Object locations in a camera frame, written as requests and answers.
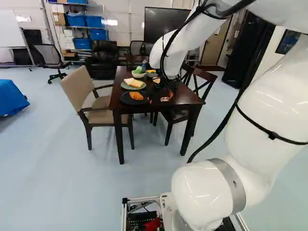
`wheeled chair base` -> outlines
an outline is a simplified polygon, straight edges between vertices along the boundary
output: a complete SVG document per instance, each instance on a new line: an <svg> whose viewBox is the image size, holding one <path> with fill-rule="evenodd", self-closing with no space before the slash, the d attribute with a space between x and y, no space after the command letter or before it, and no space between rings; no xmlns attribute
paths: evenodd
<svg viewBox="0 0 308 231"><path fill-rule="evenodd" d="M52 81L53 79L55 79L55 78L63 79L65 76L67 76L67 73L61 73L61 71L58 70L58 74L56 74L56 75L50 75L47 82L48 82L48 84L51 84L51 83L52 83L51 81Z"/></svg>

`black monitor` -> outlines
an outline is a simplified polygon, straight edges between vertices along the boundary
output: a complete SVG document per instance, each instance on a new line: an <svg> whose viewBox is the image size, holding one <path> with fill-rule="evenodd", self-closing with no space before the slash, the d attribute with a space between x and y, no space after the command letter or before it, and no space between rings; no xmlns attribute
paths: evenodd
<svg viewBox="0 0 308 231"><path fill-rule="evenodd" d="M144 41L155 43L164 34L183 25L190 10L145 7Z"/></svg>

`beige upholstered chair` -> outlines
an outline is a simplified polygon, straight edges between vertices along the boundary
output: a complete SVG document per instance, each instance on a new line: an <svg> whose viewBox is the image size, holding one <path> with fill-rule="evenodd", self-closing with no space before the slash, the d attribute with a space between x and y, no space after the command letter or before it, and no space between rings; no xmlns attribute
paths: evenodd
<svg viewBox="0 0 308 231"><path fill-rule="evenodd" d="M73 73L61 80L61 86L74 109L80 116L87 134L88 148L92 150L91 131L93 127L113 127L114 118L108 110L110 96L99 97L97 90L113 85L96 88L85 66L78 68ZM82 108L87 96L93 92L96 100L91 107ZM128 127L131 148L134 149L133 118L132 115L122 115L122 126Z"/></svg>

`blue storage bin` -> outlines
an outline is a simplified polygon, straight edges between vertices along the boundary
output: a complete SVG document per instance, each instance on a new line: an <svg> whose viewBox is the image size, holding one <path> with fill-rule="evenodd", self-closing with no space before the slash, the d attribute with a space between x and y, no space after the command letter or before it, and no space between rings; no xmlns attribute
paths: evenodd
<svg viewBox="0 0 308 231"><path fill-rule="evenodd" d="M74 38L75 49L91 50L91 39L89 38Z"/></svg>
<svg viewBox="0 0 308 231"><path fill-rule="evenodd" d="M66 14L68 24L70 26L86 26L85 16L80 14Z"/></svg>
<svg viewBox="0 0 308 231"><path fill-rule="evenodd" d="M106 36L105 30L91 29L90 35L91 35L91 40L108 40L108 31Z"/></svg>
<svg viewBox="0 0 308 231"><path fill-rule="evenodd" d="M67 0L67 3L88 4L88 0Z"/></svg>
<svg viewBox="0 0 308 231"><path fill-rule="evenodd" d="M104 18L100 16L86 16L87 26L105 28Z"/></svg>

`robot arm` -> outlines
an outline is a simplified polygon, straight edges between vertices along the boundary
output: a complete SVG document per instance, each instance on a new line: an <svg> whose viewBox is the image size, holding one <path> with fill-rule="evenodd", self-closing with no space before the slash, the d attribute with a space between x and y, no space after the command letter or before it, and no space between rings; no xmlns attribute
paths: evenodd
<svg viewBox="0 0 308 231"><path fill-rule="evenodd" d="M223 0L219 4L231 7L239 2ZM247 9L276 25L308 32L306 0L256 0ZM177 75L186 52L200 46L223 22L202 14L187 24L168 49L168 77ZM173 33L164 36L164 44L160 38L154 45L152 67L159 68L163 46ZM223 159L187 164L174 173L172 194L180 216L193 230L214 230L222 218L260 203L270 193L279 171L307 143L308 132L303 129L308 123L307 66L308 36L302 35L237 103L248 118L279 136L269 136L234 110L226 129L230 153Z"/></svg>

